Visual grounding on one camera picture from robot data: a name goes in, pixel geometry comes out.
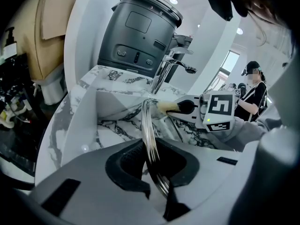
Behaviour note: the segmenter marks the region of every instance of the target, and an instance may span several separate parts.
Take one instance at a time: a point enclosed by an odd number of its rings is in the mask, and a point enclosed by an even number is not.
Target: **wire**
[[[16,117],[18,120],[20,120],[21,122],[30,123],[30,121],[27,120],[27,119],[26,119],[26,120],[21,119],[21,118],[14,112],[13,108],[11,107],[11,105],[10,105],[9,103],[8,103],[7,105],[9,106],[10,110],[13,112],[13,114],[15,115],[15,117]]]

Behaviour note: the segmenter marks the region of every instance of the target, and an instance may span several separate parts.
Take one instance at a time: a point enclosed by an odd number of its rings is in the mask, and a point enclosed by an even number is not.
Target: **recessed light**
[[[237,34],[242,35],[243,34],[243,30],[241,28],[238,28],[238,30],[236,31]]]
[[[178,3],[177,0],[170,0],[170,2],[171,2],[172,4],[177,4],[177,3]]]

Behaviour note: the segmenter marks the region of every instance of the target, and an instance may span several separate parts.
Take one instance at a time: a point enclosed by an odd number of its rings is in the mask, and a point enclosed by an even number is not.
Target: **person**
[[[300,42],[300,19],[294,13],[294,9],[298,7],[298,0],[236,0],[234,6],[242,17],[250,14],[266,23],[290,29],[293,51],[296,50]],[[291,63],[299,66],[299,61],[299,51],[297,51]],[[234,117],[232,130],[215,132],[213,136],[230,148],[243,151],[247,143],[260,140],[265,133],[282,125],[276,107],[271,104],[256,122]]]
[[[259,116],[259,109],[266,101],[266,80],[261,67],[256,61],[249,62],[242,75],[247,76],[248,85],[252,88],[237,101],[234,116],[244,121],[255,121]]]

